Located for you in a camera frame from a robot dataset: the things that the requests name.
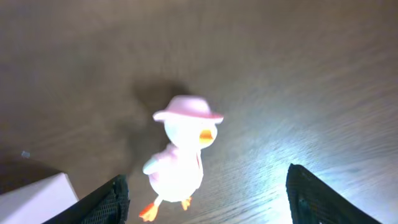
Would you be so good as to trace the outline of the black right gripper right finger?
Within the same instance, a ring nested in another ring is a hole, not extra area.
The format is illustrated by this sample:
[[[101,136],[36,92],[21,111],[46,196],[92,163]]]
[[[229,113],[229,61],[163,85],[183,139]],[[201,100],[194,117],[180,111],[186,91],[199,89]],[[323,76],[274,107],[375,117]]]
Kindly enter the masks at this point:
[[[304,166],[289,166],[285,186],[293,224],[380,224]]]

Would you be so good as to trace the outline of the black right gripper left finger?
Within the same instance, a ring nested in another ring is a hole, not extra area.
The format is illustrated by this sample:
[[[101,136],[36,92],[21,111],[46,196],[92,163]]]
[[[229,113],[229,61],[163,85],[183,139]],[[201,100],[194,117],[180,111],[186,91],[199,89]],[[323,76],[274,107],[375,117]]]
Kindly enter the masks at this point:
[[[117,175],[44,224],[125,224],[129,205],[127,178]]]

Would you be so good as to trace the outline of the white duck toy pink hat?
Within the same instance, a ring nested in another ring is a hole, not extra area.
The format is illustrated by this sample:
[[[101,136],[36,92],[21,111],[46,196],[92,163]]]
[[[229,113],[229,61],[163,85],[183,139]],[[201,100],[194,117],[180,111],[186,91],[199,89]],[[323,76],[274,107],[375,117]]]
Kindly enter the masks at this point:
[[[170,142],[142,168],[157,194],[139,214],[145,222],[156,219],[163,201],[180,202],[184,210],[189,208],[204,176],[201,151],[214,143],[217,125],[224,120],[222,114],[211,110],[206,99],[195,95],[173,97],[165,109],[156,111],[152,117],[163,123]]]

